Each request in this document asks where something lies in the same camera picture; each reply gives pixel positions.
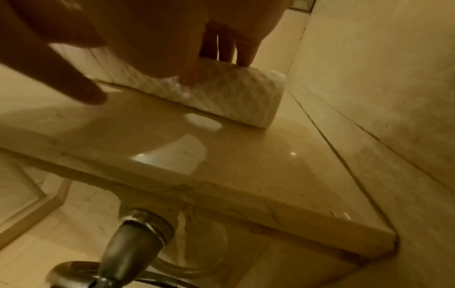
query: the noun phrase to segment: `beige countertop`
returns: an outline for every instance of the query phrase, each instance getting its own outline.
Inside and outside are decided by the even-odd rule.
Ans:
[[[118,182],[137,176],[150,193],[364,256],[393,249],[393,230],[288,93],[261,130],[105,90],[108,103],[89,107],[0,67],[0,151]]]

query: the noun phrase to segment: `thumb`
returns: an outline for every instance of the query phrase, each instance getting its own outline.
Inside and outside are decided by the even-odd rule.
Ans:
[[[5,0],[0,0],[0,63],[88,104],[106,94],[41,40]]]

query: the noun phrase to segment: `hand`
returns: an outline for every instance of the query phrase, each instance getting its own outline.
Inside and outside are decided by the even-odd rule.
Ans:
[[[106,95],[47,44],[108,45],[152,77],[197,75],[198,57],[249,66],[291,0],[0,0],[0,63],[79,101]]]

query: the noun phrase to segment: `textured towel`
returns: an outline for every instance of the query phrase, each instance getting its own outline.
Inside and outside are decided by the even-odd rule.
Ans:
[[[107,83],[128,86],[202,111],[248,125],[266,128],[272,123],[286,76],[273,70],[243,68],[203,59],[207,81],[180,85],[177,78],[156,79],[138,72],[108,48],[53,45],[79,71]]]

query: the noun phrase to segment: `paper towel roll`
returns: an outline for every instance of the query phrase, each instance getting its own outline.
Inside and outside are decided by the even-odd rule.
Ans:
[[[174,102],[248,125],[266,128],[272,123],[286,76],[273,70],[244,68],[203,59],[201,83],[180,85],[177,78],[156,79],[138,72],[106,47],[77,48],[53,45],[85,75],[128,86]]]

